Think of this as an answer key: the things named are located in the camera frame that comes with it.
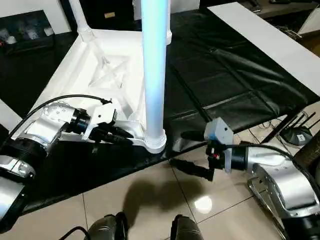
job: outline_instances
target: black pole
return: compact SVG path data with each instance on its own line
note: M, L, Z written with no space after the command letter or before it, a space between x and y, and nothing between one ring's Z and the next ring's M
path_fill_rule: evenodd
M196 97L196 95L194 94L194 92L191 90L191 88L186 84L186 82L184 81L184 79L180 76L178 70L174 67L173 64L171 64L170 62L167 63L167 65L169 65L169 67L172 70L172 73L175 75L176 79L178 80L178 82L180 83L180 85L183 87L184 92L188 95L189 99L191 100L193 106L195 107L195 109L198 111L198 113L200 114L200 116L203 118L203 120L206 123L209 123L212 121L211 116L208 114L208 112L202 107L199 99Z
M275 129L273 129L273 131L270 132L269 135L266 136L265 139L264 139L261 143L262 143L262 144L268 143L268 142L269 142L271 139L273 139L277 134L279 134L286 126L288 126L290 123L292 123L292 122L296 119L297 115L298 115L300 112L301 112L301 111L299 110L299 111L294 111L294 112L288 114L288 115L286 116L286 118L283 119L283 121L280 122L280 123L278 124L278 126L276 126Z
M302 127L306 122L308 122L314 115L316 115L316 112L312 113L310 116L308 116L306 118L306 120L304 120L300 125L299 127Z
M300 120L304 118L304 116L305 116L305 114L303 113L303 114L298 118L298 120L295 121L295 122L290 126L290 128L293 128L295 125L297 125L298 122L300 122Z
M308 129L312 129L318 122L320 122L320 119L317 120L314 124L312 124Z

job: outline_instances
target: black cable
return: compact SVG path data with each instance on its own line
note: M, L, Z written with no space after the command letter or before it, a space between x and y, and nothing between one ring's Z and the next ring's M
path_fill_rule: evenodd
M184 89L185 93L188 95L188 97L190 98L193 106L195 107L195 109L198 111L198 113L200 114L200 116L203 118L203 120L206 123L209 123L212 121L212 117L209 115L209 113L207 112L207 110L205 108L202 107L199 99L196 97L196 95L194 94L194 92L191 90L191 88L186 84L185 80L180 76L179 71L174 67L173 64L169 63L169 66L172 70L172 73L175 75L176 79L178 80L179 84L182 86L182 88Z
M254 133L250 130L250 128L248 128L249 132L251 133L251 135L254 137L254 139L256 140L256 142L259 144L260 141L259 139L254 135Z
M27 116L25 116L25 118L23 118L17 126L15 126L15 128L9 133L8 137L4 140L3 144L4 145L10 138L12 138L12 136L15 134L16 131L18 131L18 129L33 115L35 114L37 111L39 111L40 109L42 109L43 107L45 107L46 105L61 100L61 99L69 99L69 98L88 98L88 99L96 99L99 100L102 104L108 104L111 103L111 101L109 100L105 100L101 97L98 96L91 96L91 95L85 95L85 94L70 94L70 95L63 95L63 96L57 96L55 98L52 98L48 101L45 101L44 103L40 104L39 106L37 106L35 109L33 109L31 112L28 113Z
M264 145L264 144L255 144L255 143L248 143L248 144L239 144L239 145L225 145L224 146L225 149L235 149L235 148L264 148L264 149L270 149L270 150L274 150L277 151L278 153L290 158L291 160L293 160L293 156L284 151L281 150L280 148L276 147L276 146L270 146L270 145Z
M261 125L262 125L263 127L261 127L260 125L258 125L258 127L259 127L260 129L262 129L262 130L266 130L266 129L270 128L270 126L271 126L271 121L264 122L264 123L262 123Z
M69 237L73 232L80 230L84 233L86 240L91 240L91 237L87 230L85 230L82 226L76 226L72 228L70 231L68 231L63 237L61 237L59 240L65 240L67 237Z

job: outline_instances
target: cable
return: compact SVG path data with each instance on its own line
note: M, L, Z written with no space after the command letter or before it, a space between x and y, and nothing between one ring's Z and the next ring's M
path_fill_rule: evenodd
M4 140L3 144L4 145L10 138L12 138L12 136L15 134L16 131L18 131L18 129L33 115L35 114L37 111L39 111L40 109L42 109L43 107L45 107L46 105L61 100L61 99L69 99L69 98L88 98L88 99L96 99L99 100L102 104L108 104L111 103L111 101L109 100L105 100L101 97L98 96L91 96L91 95L85 95L85 94L69 94L69 95L63 95L63 96L57 96L55 98L52 98L48 101L45 101L44 103L40 104L39 106L37 106L35 109L33 109L31 112L28 113L27 116L25 116L25 118L23 118L17 126L15 126L15 128L9 133L8 137Z
M275 138L283 145L283 147L288 151L289 149L287 148L288 145L284 144L284 142L281 140L281 137L279 135L276 135Z
M271 121L268 121L268 122L266 122L266 123L268 123L269 125L268 125L268 126L265 126L265 122L264 122L264 123L261 124L263 127L261 127L260 125L258 125L258 127L259 127L260 129L263 129L263 130L266 130L266 129L270 128L270 126L271 126Z
M254 133L250 130L250 128L248 128L249 132L251 133L251 135L254 137L254 139L256 140L256 142L259 144L260 141L259 139L254 135Z
M293 160L293 156L290 153L288 153L286 151L283 151L278 147L270 146L270 145L248 143L248 144L239 144L239 145L235 145L235 144L225 145L224 147L225 147L225 149L235 149L235 148L264 148L264 149L270 149L270 150L277 151L278 153L280 153L280 154L290 158L291 160Z
M63 237L61 237L59 240L65 240L67 237L69 237L73 232L80 230L84 233L86 240L91 240L91 237L87 230L85 230L82 226L76 226L72 228L70 231L68 231Z

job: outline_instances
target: table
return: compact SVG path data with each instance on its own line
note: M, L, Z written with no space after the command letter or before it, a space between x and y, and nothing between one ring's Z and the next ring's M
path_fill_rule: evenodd
M139 22L129 27L141 29ZM252 43L254 41L247 40L208 9L173 14L171 31L164 100L166 150L152 155L142 147L59 142L36 176L35 191L24 214L203 145L203 142L186 141L181 134L203 131L206 122L215 117L222 117L237 133L285 114L289 115L285 120L288 123L301 109L319 100L316 93L262 52ZM68 44L60 44L70 46L69 41L62 42ZM46 53L53 54L51 60L57 54L52 51ZM12 75L7 72L4 76L16 83L21 77L35 79L36 87L44 88L58 61L46 61L50 67L41 68L44 64L41 56L29 53L20 62L23 69L39 69L43 73L41 80L33 71ZM38 92L32 93L32 87L25 87L28 96L35 101ZM8 94L4 98L1 96L5 102L11 98ZM17 111L21 116L31 107L23 98L9 105L15 111L21 108ZM94 147L98 151L91 154Z
M272 4L269 0L258 0L257 2L261 6L261 11L255 14L263 19L302 11L312 11L318 5L316 2L291 2L288 4ZM248 1L241 1L240 4L248 9L252 8L251 3Z

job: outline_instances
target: beige floor tile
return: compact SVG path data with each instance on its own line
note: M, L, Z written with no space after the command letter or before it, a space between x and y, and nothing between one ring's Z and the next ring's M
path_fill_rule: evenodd
M253 198L206 219L198 226L206 240L280 240L276 227Z
M175 156L174 158L175 159L180 159L180 160L188 160L189 159L188 155L189 155L189 152L181 154L181 155L178 155L178 156Z
M239 144L241 142L241 137L239 136L239 134L235 134L233 136L233 144Z
M185 184L201 189L197 181ZM164 240L176 215L193 219L167 161L88 191L84 202L88 226L107 214L124 211L132 226L130 240Z
M261 129L263 128L262 125L259 126L255 126L253 128L251 128L251 132L259 139L259 141L261 142L278 124L280 123L279 120L274 119L271 121L271 126L268 129ZM283 146L285 145L285 147L288 149L288 151L294 156L299 150L300 150L300 146L295 146L292 145L290 143L285 142L280 136L278 137L274 137L271 141L271 143L275 143L277 145Z
M76 226L87 228L82 194L21 216L0 239L58 240ZM76 231L67 240L82 239L84 234Z
M257 144L256 138L249 132L249 130L241 131L237 134L237 136L240 138L240 141L250 142L253 144Z
M198 166L208 167L202 151L194 150L190 155L193 156L190 159L196 160ZM210 182L175 168L173 170L197 223L251 196L247 188L248 176L242 171L233 170L232 174L227 174L217 169L213 182ZM190 185L190 182L197 183L198 187Z
M250 128L250 131L256 137L255 139L258 140L259 143L261 143L274 130L274 127L276 127L281 122L278 119L273 119L271 122L268 121L264 124L259 124Z

